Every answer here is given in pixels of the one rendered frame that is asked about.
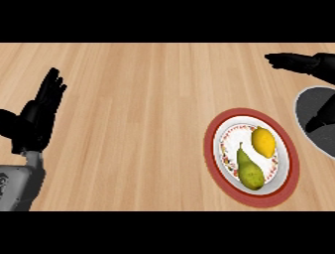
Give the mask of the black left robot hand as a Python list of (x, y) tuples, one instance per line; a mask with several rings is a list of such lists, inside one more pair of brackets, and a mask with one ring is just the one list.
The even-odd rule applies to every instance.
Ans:
[(53, 67), (35, 99), (28, 101), (20, 114), (0, 109), (0, 135), (11, 140), (13, 154), (26, 151), (42, 152), (47, 148), (66, 88), (60, 71)]

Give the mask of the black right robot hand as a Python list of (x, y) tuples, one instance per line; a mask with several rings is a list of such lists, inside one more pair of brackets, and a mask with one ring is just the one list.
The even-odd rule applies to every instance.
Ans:
[[(276, 69), (305, 73), (335, 85), (335, 54), (317, 53), (305, 56), (293, 53), (264, 56)], [(330, 96), (316, 115), (308, 120), (304, 130), (311, 133), (320, 127), (335, 124), (335, 94)]]

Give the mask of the dark grey pan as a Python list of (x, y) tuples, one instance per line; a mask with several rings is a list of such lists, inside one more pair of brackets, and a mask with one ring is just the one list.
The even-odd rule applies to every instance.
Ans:
[(305, 132), (305, 124), (333, 94), (335, 89), (329, 86), (304, 88), (295, 97), (293, 115), (304, 137), (314, 148), (335, 160), (335, 124), (317, 128), (311, 133)]

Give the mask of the green pear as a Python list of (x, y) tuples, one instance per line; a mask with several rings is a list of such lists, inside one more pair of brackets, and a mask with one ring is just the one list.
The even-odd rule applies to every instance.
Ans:
[(237, 149), (237, 174), (243, 186), (252, 190), (258, 191), (264, 185), (264, 175), (259, 166), (251, 160), (243, 148)]

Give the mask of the red rimmed white plate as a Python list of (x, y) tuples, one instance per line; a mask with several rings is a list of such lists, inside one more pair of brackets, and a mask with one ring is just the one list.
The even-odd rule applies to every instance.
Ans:
[[(252, 148), (251, 133), (258, 127), (274, 138), (270, 158)], [(262, 170), (264, 183), (258, 190), (251, 190), (240, 181), (237, 150), (243, 150)], [(205, 132), (203, 155), (212, 179), (237, 202), (267, 208), (290, 198), (299, 178), (298, 154), (286, 131), (264, 113), (234, 108), (215, 116)]]

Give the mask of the yellow lemon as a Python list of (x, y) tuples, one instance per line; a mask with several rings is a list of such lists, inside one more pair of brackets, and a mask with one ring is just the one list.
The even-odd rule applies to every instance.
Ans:
[(261, 127), (257, 127), (251, 132), (251, 145), (255, 151), (270, 158), (274, 154), (276, 141), (270, 131)]

